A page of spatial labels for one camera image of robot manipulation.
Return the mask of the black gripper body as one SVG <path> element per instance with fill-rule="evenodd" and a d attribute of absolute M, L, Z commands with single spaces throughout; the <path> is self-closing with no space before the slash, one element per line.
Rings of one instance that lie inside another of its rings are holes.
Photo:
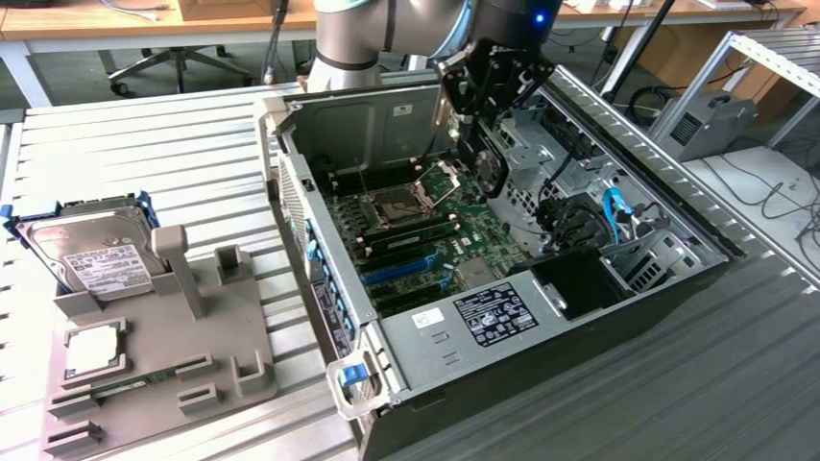
<path fill-rule="evenodd" d="M 501 56 L 535 61 L 562 5 L 558 0 L 478 1 L 471 22 L 471 62 Z"/>

